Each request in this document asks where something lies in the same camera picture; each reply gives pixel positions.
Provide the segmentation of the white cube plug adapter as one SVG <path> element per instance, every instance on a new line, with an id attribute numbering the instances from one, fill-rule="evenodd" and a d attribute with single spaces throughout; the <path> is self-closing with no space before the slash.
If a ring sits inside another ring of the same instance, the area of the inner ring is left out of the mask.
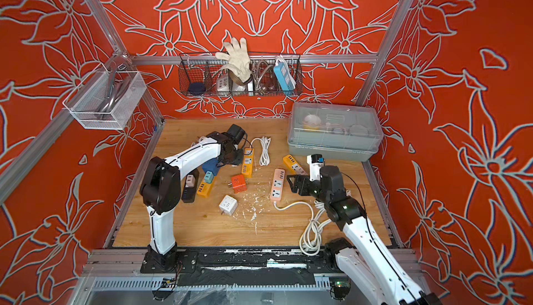
<path id="1" fill-rule="evenodd" d="M 219 209 L 222 213 L 232 216 L 238 207 L 238 202 L 230 195 L 225 195 L 219 204 Z"/>

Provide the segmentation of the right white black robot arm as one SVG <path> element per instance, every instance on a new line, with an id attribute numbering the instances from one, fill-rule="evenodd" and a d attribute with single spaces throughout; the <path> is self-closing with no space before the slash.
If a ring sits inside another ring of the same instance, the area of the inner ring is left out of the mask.
<path id="1" fill-rule="evenodd" d="M 322 203 L 329 219 L 344 233 L 344 238 L 326 245 L 326 252 L 371 304 L 441 303 L 405 272 L 381 241 L 364 207 L 348 194 L 337 166 L 289 175 L 287 182 L 292 192 Z"/>

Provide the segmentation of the red cube plug adapter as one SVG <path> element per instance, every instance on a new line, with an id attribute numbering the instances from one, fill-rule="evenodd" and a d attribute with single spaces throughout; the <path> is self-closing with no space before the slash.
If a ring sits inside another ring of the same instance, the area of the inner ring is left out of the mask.
<path id="1" fill-rule="evenodd" d="M 243 174 L 232 176 L 229 186 L 232 188 L 234 193 L 244 192 L 247 190 L 246 178 Z"/>

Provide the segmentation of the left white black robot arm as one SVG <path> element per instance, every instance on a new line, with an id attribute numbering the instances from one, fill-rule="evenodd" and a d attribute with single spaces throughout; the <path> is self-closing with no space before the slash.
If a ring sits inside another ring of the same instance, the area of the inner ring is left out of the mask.
<path id="1" fill-rule="evenodd" d="M 199 166 L 215 159 L 219 166 L 238 166 L 244 151 L 239 144 L 247 133 L 238 125 L 226 132 L 211 132 L 197 144 L 174 156 L 150 160 L 140 187 L 150 222 L 148 255 L 168 270 L 176 265 L 174 209 L 182 197 L 182 181 Z"/>

